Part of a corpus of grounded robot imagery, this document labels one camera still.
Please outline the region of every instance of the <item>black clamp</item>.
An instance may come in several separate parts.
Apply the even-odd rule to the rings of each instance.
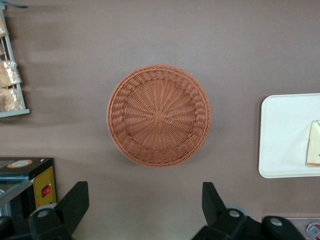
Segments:
[[[305,240],[283,217],[266,216],[260,223],[237,209],[226,208],[212,182],[203,183],[202,210],[207,226],[192,240]]]

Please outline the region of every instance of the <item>metal rack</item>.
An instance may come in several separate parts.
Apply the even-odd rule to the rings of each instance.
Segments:
[[[4,25],[6,26],[6,20],[5,20],[5,15],[4,15],[4,10],[5,9],[6,9],[5,3],[0,2],[0,16],[2,18],[2,21],[3,21]],[[8,34],[0,39],[0,44],[2,45],[2,48],[4,50],[4,54],[0,55],[0,59],[1,60],[9,60],[9,61],[15,62],[15,58],[14,58],[14,55],[13,55],[11,42],[10,42],[10,38],[9,38]],[[14,89],[16,89],[16,91],[17,91],[17,94],[18,94],[19,99],[20,99],[20,105],[21,105],[22,109],[21,110],[12,110],[12,111],[2,111],[2,112],[0,112],[0,118],[5,118],[5,117],[11,117],[11,116],[29,114],[30,113],[30,110],[26,108],[20,83],[16,83],[12,87]]]

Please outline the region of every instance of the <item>round wicker basket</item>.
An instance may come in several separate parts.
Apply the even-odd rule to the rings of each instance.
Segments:
[[[191,74],[170,65],[149,65],[115,88],[107,123],[114,143],[127,157],[164,168],[185,162],[203,145],[211,107]]]

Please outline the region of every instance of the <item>black machine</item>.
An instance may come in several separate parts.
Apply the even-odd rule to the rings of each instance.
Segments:
[[[0,239],[71,240],[88,207],[88,183],[78,182],[53,209],[41,209],[19,223],[1,216]],[[305,240],[283,217],[266,216],[260,223],[237,209],[226,208],[211,182],[203,183],[202,210],[207,226],[192,240]]]
[[[43,208],[20,222],[0,216],[1,240],[72,240],[89,208],[86,181],[79,181],[54,208]]]
[[[202,186],[202,210],[207,226],[192,240],[305,240],[283,217],[266,216],[260,223],[237,209],[226,208],[211,182]]]

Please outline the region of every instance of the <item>red light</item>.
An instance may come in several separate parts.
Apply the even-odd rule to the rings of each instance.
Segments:
[[[47,196],[50,193],[50,186],[45,186],[42,189],[42,197],[44,198],[45,196]]]

